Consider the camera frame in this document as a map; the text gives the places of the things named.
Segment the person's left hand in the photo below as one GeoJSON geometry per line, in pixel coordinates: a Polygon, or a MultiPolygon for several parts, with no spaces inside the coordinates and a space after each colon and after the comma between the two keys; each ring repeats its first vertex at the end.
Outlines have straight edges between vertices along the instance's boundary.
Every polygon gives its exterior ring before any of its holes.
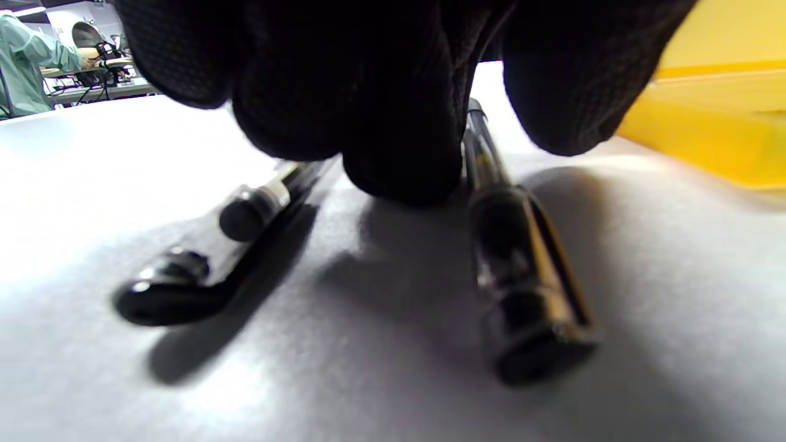
{"type": "Polygon", "coordinates": [[[143,76],[177,103],[231,103],[272,157],[340,155],[365,193],[449,198],[475,68],[538,148],[587,153],[617,131],[694,1],[116,1],[143,76]]]}

